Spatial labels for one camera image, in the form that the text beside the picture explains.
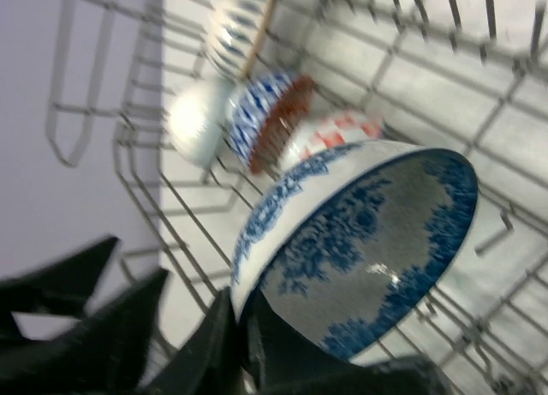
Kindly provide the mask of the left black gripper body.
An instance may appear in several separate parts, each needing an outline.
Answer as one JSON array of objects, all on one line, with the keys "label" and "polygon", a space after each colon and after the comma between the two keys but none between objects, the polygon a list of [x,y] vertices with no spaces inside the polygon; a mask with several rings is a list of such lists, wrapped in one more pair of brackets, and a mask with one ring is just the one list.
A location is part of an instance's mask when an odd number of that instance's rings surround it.
[{"label": "left black gripper body", "polygon": [[2,279],[3,394],[139,391],[169,273],[158,267],[87,311],[119,242],[103,236]]}]

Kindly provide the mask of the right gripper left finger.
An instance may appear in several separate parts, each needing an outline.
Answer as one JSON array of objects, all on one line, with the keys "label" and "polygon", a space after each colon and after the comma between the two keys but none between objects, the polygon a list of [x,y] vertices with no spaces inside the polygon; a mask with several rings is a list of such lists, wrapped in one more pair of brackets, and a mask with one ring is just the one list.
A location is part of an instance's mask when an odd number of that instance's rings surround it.
[{"label": "right gripper left finger", "polygon": [[145,387],[146,394],[224,395],[240,387],[239,350],[229,289],[220,290],[192,337]]}]

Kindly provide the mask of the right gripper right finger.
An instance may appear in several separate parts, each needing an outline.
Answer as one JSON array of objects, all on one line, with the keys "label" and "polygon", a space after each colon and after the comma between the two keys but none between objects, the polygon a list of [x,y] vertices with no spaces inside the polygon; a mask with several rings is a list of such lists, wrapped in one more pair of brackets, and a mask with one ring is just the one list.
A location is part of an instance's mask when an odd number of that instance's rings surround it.
[{"label": "right gripper right finger", "polygon": [[449,379],[426,356],[366,366],[321,350],[278,316],[262,293],[247,318],[249,373],[258,394],[451,394]]}]

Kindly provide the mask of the blue floral pattern bowl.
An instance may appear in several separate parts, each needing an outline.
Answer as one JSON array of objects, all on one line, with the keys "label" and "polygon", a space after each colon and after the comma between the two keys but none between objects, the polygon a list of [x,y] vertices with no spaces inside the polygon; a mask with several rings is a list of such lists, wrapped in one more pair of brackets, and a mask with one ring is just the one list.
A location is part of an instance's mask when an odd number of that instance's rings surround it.
[{"label": "blue floral pattern bowl", "polygon": [[478,198],[474,167],[448,148],[359,141],[309,156],[241,228],[230,280],[237,324],[262,296],[303,338],[352,359],[445,274]]}]

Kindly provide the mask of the red lattice pattern bowl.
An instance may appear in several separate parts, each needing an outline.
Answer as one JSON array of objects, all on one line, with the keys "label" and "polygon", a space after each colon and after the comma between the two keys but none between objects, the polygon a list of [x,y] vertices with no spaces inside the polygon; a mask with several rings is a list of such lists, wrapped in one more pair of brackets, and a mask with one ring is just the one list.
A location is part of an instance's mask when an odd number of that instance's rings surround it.
[{"label": "red lattice pattern bowl", "polygon": [[299,161],[327,148],[384,137],[384,118],[362,111],[335,111],[302,121],[286,144],[277,167],[286,171]]}]

